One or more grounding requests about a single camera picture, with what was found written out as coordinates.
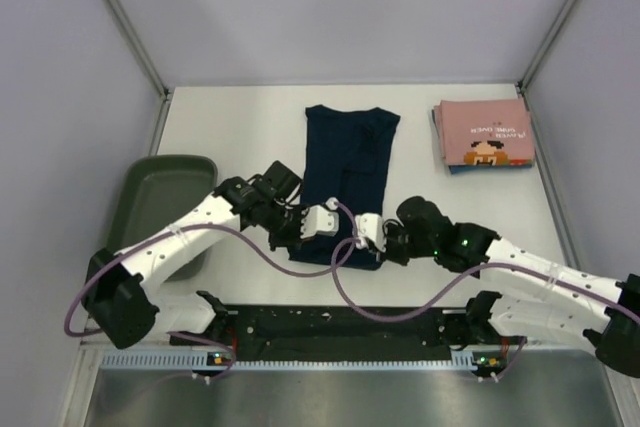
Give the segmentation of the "navy blue t-shirt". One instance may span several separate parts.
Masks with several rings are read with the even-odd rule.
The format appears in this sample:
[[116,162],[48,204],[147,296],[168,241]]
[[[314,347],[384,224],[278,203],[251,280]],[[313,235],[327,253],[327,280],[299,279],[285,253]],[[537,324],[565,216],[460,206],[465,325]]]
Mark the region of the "navy blue t-shirt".
[[335,197],[357,216],[382,213],[391,151],[401,117],[379,107],[342,112],[305,109],[307,142],[300,200]]

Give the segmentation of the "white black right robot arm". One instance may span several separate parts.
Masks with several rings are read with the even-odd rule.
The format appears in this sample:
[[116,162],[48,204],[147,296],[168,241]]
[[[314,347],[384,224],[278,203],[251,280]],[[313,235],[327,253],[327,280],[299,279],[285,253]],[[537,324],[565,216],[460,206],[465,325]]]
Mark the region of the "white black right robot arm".
[[525,337],[593,355],[627,377],[639,375],[639,277],[600,277],[547,260],[496,231],[452,222],[414,196],[383,222],[383,259],[405,265],[431,258],[483,288],[466,307],[467,331],[487,343]]

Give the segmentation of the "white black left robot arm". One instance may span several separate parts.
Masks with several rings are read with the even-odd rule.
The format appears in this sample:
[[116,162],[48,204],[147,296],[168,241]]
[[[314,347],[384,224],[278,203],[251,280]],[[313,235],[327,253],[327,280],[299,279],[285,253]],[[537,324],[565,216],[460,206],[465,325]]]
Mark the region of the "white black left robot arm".
[[184,332],[205,343],[220,341],[227,321],[217,313],[213,296],[205,291],[171,294],[163,284],[216,243],[249,227],[264,229],[274,248],[298,245],[307,210],[289,200],[301,183],[275,161],[248,180],[226,179],[149,238],[117,253],[97,252],[90,261],[94,283],[83,296],[84,309],[118,349],[151,333]]

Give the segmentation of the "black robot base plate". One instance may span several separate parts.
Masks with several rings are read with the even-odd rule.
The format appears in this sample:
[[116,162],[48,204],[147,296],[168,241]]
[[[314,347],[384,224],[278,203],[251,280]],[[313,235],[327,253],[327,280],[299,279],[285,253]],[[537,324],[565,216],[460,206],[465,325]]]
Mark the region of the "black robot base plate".
[[499,346],[488,326],[474,328],[460,309],[433,308],[411,320],[381,323],[349,307],[232,305],[203,336],[250,361],[373,362],[449,360],[452,347]]

